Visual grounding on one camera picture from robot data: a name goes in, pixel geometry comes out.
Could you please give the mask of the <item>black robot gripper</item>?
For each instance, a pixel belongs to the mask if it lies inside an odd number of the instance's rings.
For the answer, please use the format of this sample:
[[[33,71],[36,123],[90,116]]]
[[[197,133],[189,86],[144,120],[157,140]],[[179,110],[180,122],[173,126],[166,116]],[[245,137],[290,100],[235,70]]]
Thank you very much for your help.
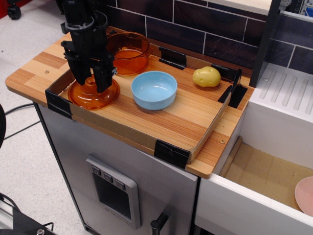
[[[97,0],[61,0],[60,10],[66,19],[65,29],[71,35],[70,42],[62,43],[70,70],[76,81],[84,85],[93,68],[96,91],[102,93],[112,85],[117,71],[113,66],[114,56],[106,49],[108,18],[98,10],[98,3]]]

